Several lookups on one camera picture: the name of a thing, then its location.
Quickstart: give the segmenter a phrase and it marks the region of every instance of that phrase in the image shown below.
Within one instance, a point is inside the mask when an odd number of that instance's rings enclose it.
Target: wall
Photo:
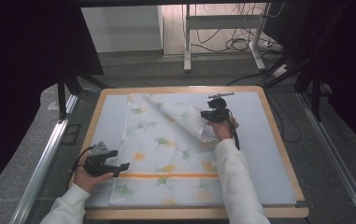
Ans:
[[[97,52],[162,49],[161,7],[81,9]]]

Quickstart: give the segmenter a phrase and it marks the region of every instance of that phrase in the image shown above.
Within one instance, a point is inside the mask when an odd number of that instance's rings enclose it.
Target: orange stripe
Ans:
[[[198,177],[208,177],[208,178],[219,178],[218,174],[126,174],[120,173],[119,177],[135,177],[135,178],[163,178],[163,177],[188,177],[188,178],[198,178]]]

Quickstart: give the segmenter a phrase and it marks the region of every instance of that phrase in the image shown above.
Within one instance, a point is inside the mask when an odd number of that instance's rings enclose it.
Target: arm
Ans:
[[[81,159],[71,188],[62,197],[55,200],[41,224],[82,223],[85,214],[85,200],[90,197],[91,192],[98,184],[113,176],[112,173],[98,177],[89,175],[82,167],[86,158],[87,155]]]
[[[228,124],[209,123],[220,139],[215,152],[224,205],[231,224],[268,224],[256,188],[250,178],[248,162],[235,147]]]

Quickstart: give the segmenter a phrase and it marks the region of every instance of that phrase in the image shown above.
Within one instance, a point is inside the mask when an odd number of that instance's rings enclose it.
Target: hand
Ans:
[[[87,160],[87,157],[88,155],[86,153],[81,158],[78,164],[78,168],[76,169],[75,172],[75,178],[73,180],[73,183],[75,183],[77,186],[81,187],[85,191],[91,193],[98,184],[102,183],[107,179],[110,179],[114,174],[108,173],[108,174],[100,175],[98,177],[89,175],[83,167],[85,161]]]
[[[235,121],[234,118],[230,118],[230,121],[234,124],[235,128],[239,126],[239,124]],[[218,137],[219,141],[222,141],[224,139],[232,139],[232,133],[231,133],[231,128],[228,122],[225,120],[220,123],[214,123],[214,122],[208,122],[207,125],[211,126],[213,128],[213,132],[216,134]]]

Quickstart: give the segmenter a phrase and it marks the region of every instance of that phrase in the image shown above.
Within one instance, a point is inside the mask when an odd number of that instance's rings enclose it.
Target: metal frame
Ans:
[[[326,150],[327,155],[329,156],[330,161],[332,162],[332,165],[335,167],[335,170],[337,171],[338,175],[340,176],[341,181],[344,184],[344,187],[346,188],[350,198],[352,199],[353,203],[356,206],[356,181],[352,177],[351,173],[349,172],[348,167],[346,164],[343,162],[343,160],[340,157],[340,154],[338,153],[337,148],[335,148],[335,145],[333,144],[332,139],[329,137],[329,134],[326,132],[324,129],[323,125],[321,122],[317,120],[317,118],[314,116],[311,110],[311,103],[308,101],[306,98],[305,93],[296,93],[297,97],[299,98],[299,101],[306,111],[306,114],[309,118],[309,121],[313,125],[315,132],[317,133],[320,141],[323,144],[323,147]]]
[[[257,45],[263,30],[269,3],[265,4],[261,15],[217,15],[217,16],[190,16],[190,5],[186,5],[186,42],[184,50],[184,71],[192,71],[192,53],[190,30],[206,29],[256,29],[253,41],[249,42],[249,48],[260,71],[265,70]]]
[[[46,177],[47,171],[49,170],[50,164],[52,162],[53,156],[55,155],[56,148],[61,141],[64,129],[69,119],[69,115],[73,111],[78,97],[71,95],[66,104],[66,119],[60,120],[52,132],[49,142],[44,149],[44,152],[37,164],[37,167],[23,193],[20,203],[18,204],[10,224],[24,223],[28,217],[33,203],[35,202],[36,196],[40,191],[41,185],[43,184],[44,178]]]

